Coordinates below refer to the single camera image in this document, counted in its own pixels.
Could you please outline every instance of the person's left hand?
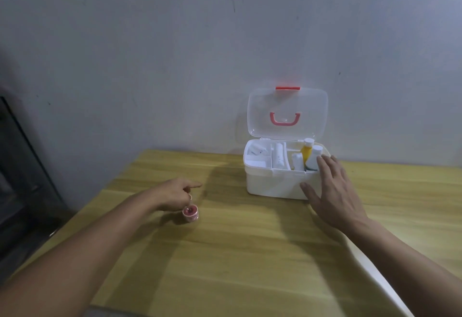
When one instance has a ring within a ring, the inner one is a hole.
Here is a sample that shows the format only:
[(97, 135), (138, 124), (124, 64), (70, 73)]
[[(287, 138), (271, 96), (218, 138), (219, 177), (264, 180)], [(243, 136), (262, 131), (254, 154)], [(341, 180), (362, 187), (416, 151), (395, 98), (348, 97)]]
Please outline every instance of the person's left hand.
[(200, 186), (202, 183), (194, 180), (174, 178), (135, 194), (133, 197), (146, 202), (151, 211), (179, 211), (190, 204), (191, 188)]

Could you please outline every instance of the open storage box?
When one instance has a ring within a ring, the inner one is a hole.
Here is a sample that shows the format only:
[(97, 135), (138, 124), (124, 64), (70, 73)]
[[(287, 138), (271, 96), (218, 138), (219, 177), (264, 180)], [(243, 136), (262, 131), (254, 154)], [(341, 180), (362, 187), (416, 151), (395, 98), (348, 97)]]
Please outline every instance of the open storage box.
[[(319, 172), (293, 170), (292, 154), (300, 152), (305, 138), (322, 136), (327, 107), (327, 93), (320, 89), (260, 88), (250, 94), (247, 125), (249, 133), (260, 139), (249, 140), (244, 150), (249, 193), (306, 199), (299, 183), (307, 182), (321, 194)], [(330, 156), (322, 147), (322, 153)]]

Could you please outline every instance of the open lid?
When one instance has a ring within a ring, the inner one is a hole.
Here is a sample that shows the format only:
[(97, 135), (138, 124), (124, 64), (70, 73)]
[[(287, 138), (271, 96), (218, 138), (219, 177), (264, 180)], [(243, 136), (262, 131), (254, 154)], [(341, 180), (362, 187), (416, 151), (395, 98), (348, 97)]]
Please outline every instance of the open lid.
[(256, 89), (247, 107), (249, 133), (271, 139), (319, 139), (326, 127), (327, 106), (327, 93), (320, 89)]

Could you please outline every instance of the table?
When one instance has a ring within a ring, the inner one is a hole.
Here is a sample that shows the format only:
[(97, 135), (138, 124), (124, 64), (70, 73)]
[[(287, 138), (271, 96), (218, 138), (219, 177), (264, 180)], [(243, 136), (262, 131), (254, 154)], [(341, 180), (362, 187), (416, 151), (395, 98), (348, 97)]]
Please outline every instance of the table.
[[(462, 278), (461, 169), (344, 166), (370, 217)], [(248, 194), (240, 155), (143, 152), (29, 262), (130, 194), (178, 175), (204, 183), (192, 191), (199, 220), (153, 214), (92, 305), (147, 316), (403, 315), (303, 202)]]

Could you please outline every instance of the yellow bottle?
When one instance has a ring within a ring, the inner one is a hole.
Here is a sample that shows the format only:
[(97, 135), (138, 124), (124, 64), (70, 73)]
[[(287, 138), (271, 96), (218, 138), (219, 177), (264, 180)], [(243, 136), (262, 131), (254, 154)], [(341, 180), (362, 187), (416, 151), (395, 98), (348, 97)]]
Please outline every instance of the yellow bottle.
[(304, 143), (305, 145), (303, 146), (302, 150), (300, 150), (303, 156), (303, 165), (306, 163), (306, 160), (308, 160), (309, 156), (311, 155), (311, 150), (313, 149), (315, 140), (311, 138), (306, 138), (304, 140)]

